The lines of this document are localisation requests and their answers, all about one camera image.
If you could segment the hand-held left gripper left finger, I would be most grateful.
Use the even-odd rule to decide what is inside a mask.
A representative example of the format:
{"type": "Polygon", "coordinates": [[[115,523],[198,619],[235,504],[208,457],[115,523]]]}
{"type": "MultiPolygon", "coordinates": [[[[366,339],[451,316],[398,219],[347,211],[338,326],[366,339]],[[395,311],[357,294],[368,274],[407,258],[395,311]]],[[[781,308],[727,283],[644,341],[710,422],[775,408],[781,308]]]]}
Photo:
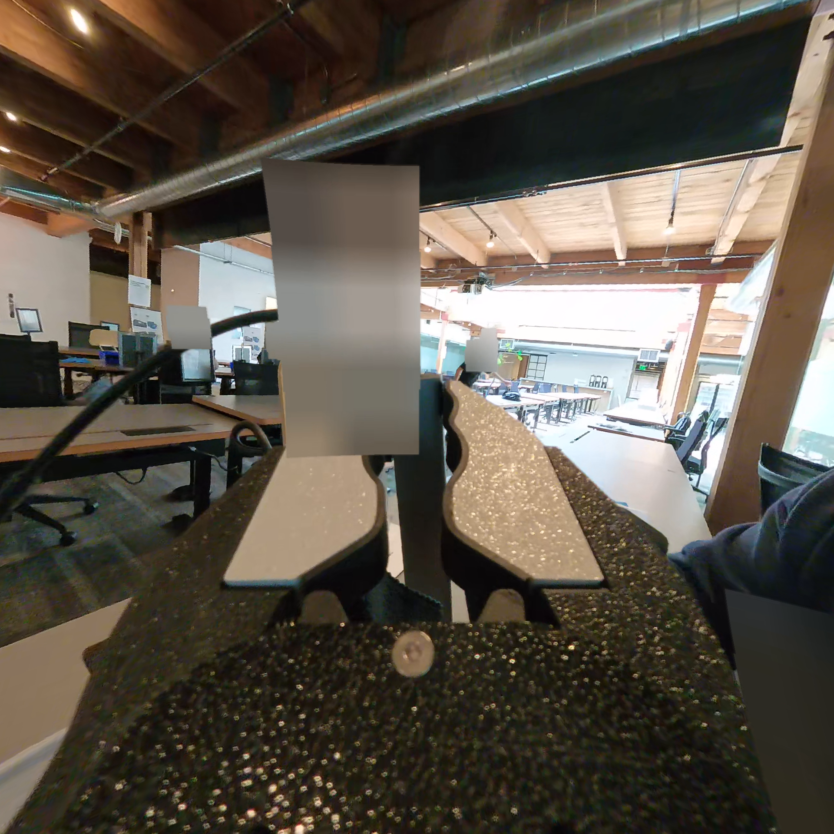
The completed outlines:
{"type": "Polygon", "coordinates": [[[389,561],[386,493],[375,456],[289,457],[268,480],[223,585],[278,590],[301,606],[335,596],[351,620],[369,620],[368,595],[389,561]]]}

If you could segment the grey usb hub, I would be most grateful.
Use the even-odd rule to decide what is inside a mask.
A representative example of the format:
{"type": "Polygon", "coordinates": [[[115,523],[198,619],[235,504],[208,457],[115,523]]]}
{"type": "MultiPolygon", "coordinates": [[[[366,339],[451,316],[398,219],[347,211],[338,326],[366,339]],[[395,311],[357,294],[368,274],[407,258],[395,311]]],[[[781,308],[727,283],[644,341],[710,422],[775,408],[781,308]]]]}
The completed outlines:
{"type": "MultiPolygon", "coordinates": [[[[15,468],[2,481],[2,518],[23,507],[30,488],[45,481],[54,462],[78,436],[109,409],[122,393],[140,384],[161,368],[180,359],[188,349],[203,349],[197,337],[165,344],[140,362],[127,377],[99,399],[85,406],[78,415],[44,445],[37,454],[15,468]]],[[[420,453],[395,455],[398,476],[400,542],[407,584],[441,605],[440,618],[451,617],[450,580],[442,565],[443,490],[446,485],[443,463],[443,379],[439,374],[420,377],[420,453]]],[[[384,566],[375,555],[374,544],[359,539],[346,549],[325,559],[306,574],[292,579],[251,579],[233,582],[223,579],[229,589],[281,589],[294,599],[316,590],[334,592],[340,601],[359,598],[378,584],[384,566]]]]}

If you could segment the black ceiling panel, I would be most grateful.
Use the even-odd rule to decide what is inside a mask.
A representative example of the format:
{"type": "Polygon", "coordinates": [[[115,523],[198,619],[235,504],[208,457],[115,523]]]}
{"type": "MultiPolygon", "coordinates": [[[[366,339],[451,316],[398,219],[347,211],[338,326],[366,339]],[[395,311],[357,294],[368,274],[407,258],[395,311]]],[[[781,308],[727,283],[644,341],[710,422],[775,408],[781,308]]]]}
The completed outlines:
{"type": "MultiPolygon", "coordinates": [[[[503,103],[293,161],[415,166],[421,206],[444,207],[774,148],[810,19],[800,3],[503,103]]],[[[266,231],[260,176],[158,209],[166,242],[266,231]]]]}

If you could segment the white wall poster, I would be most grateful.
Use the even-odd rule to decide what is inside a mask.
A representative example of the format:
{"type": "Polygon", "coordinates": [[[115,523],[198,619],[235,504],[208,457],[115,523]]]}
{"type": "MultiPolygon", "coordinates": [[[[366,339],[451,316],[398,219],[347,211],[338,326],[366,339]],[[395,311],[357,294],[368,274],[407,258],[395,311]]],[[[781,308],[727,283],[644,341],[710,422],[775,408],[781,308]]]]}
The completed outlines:
{"type": "Polygon", "coordinates": [[[135,334],[162,336],[161,313],[151,307],[150,279],[129,275],[128,302],[131,330],[135,334]]]}

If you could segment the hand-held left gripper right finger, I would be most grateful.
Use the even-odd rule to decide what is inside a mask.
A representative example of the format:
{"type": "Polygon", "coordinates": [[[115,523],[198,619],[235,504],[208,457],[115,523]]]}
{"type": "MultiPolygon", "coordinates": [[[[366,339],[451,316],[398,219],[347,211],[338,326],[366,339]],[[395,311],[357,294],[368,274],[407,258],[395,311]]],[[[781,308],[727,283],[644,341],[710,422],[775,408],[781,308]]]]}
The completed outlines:
{"type": "Polygon", "coordinates": [[[442,564],[472,620],[496,591],[528,620],[556,622],[548,591],[597,592],[606,576],[545,446],[522,422],[461,382],[443,391],[447,464],[442,564]]]}

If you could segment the silver air duct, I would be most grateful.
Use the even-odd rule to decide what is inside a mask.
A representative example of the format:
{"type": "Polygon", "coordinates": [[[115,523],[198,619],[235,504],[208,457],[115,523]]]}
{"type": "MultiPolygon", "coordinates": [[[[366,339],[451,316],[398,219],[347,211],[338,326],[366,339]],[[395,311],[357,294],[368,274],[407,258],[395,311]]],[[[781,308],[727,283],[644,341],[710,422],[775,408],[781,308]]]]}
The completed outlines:
{"type": "Polygon", "coordinates": [[[371,93],[140,189],[89,203],[87,209],[101,221],[158,210],[250,179],[261,172],[265,159],[308,160],[351,149],[799,5],[787,1],[565,2],[552,23],[509,45],[371,93]]]}

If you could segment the black office chair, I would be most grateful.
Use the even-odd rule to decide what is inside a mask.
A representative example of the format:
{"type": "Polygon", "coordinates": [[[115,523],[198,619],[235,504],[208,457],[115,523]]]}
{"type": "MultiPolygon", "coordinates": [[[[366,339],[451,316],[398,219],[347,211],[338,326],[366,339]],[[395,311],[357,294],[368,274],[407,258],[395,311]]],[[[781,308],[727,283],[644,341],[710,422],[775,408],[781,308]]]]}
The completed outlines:
{"type": "MultiPolygon", "coordinates": [[[[34,342],[28,336],[1,335],[1,407],[47,408],[65,404],[58,346],[54,341],[34,342]]],[[[91,515],[99,504],[86,497],[35,495],[15,509],[23,516],[59,534],[61,546],[77,541],[77,534],[40,510],[39,505],[83,503],[83,513],[91,515]]]]}
{"type": "Polygon", "coordinates": [[[675,453],[681,463],[684,473],[694,476],[695,482],[691,486],[696,492],[706,493],[701,490],[701,480],[708,462],[708,453],[714,439],[724,431],[728,418],[724,416],[712,416],[710,413],[701,412],[687,432],[673,431],[666,440],[675,446],[675,453]]]}

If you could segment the wood top office desk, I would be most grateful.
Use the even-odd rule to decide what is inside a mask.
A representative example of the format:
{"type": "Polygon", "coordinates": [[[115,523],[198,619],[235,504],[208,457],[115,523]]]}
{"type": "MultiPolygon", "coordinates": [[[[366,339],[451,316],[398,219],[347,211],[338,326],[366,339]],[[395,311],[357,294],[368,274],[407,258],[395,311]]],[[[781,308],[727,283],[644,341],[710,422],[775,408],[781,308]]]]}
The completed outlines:
{"type": "MultiPolygon", "coordinates": [[[[2,485],[22,470],[81,408],[2,409],[2,485]]],[[[277,395],[195,397],[191,404],[112,405],[57,456],[43,482],[193,462],[193,517],[208,508],[210,455],[220,455],[235,423],[283,421],[277,395]]]]}

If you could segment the wooden post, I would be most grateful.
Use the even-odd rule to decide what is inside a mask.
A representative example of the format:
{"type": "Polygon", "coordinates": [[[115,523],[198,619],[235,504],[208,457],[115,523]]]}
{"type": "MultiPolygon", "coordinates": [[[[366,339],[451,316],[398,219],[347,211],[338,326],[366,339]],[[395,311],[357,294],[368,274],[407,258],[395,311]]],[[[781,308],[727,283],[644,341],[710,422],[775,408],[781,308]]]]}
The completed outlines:
{"type": "Polygon", "coordinates": [[[763,443],[787,438],[827,299],[833,265],[832,2],[822,2],[827,45],[821,92],[777,240],[740,391],[706,503],[711,533],[759,516],[763,443]]]}

